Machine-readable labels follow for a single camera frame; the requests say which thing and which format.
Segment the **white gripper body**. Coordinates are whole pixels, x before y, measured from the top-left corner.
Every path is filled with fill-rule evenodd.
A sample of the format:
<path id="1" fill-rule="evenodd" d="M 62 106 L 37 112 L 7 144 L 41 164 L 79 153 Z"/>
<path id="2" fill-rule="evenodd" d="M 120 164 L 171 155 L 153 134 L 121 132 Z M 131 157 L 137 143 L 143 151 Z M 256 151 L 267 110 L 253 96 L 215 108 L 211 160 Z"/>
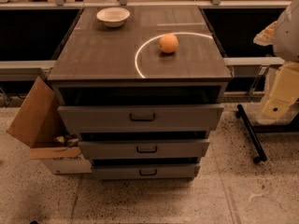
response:
<path id="1" fill-rule="evenodd" d="M 285 62 L 277 71 L 262 114 L 280 119 L 299 99 L 299 63 Z"/>

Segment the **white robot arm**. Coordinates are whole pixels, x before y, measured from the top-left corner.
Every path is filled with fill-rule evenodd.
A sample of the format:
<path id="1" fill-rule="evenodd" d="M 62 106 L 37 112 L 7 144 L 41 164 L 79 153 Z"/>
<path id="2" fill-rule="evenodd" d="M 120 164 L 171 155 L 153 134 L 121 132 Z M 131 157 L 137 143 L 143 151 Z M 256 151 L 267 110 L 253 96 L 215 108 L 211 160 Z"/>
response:
<path id="1" fill-rule="evenodd" d="M 292 0 L 253 42 L 260 46 L 272 45 L 274 54 L 284 60 L 262 108 L 264 116 L 280 119 L 299 99 L 299 0 Z"/>

